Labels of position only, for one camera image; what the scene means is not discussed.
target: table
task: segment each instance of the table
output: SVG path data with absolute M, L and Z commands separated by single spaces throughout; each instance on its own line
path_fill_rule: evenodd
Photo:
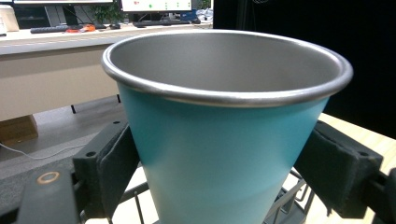
M 118 94 L 116 82 L 100 64 L 103 51 L 133 35 L 211 28 L 211 23 L 89 33 L 30 34 L 0 37 L 0 121 Z

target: bottle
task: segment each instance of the bottle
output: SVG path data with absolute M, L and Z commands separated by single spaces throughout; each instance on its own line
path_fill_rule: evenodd
M 6 36 L 6 26 L 3 23 L 3 17 L 0 15 L 0 36 Z

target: keyboard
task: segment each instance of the keyboard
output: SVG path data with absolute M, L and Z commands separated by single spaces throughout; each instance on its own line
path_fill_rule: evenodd
M 146 26 L 155 26 L 155 25 L 185 25 L 190 24 L 189 21 L 133 21 L 132 24 L 135 27 L 146 27 Z
M 105 25 L 102 24 L 95 24 L 94 26 L 96 30 L 107 28 Z M 76 25 L 76 26 L 60 25 L 60 26 L 51 26 L 51 27 L 36 27 L 36 28 L 31 28 L 30 33 L 31 34 L 59 33 L 59 32 L 65 32 L 67 29 L 70 29 L 71 27 L 74 29 L 81 29 L 83 25 Z

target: mouse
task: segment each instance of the mouse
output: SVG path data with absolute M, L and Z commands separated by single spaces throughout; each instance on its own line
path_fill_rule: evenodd
M 118 23 L 115 23 L 115 24 L 111 24 L 110 25 L 110 29 L 112 29 L 112 30 L 118 30 L 118 29 L 120 29 L 121 28 L 121 26 L 118 24 Z

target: computer monitor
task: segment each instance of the computer monitor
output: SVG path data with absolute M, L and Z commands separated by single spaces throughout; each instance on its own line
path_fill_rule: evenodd
M 191 0 L 119 0 L 125 13 L 173 13 L 191 11 Z
M 10 5 L 12 4 L 12 0 L 0 0 L 0 5 Z
M 110 5 L 113 1 L 114 0 L 14 0 L 14 7 L 62 6 L 67 25 L 78 25 L 78 18 L 74 6 Z

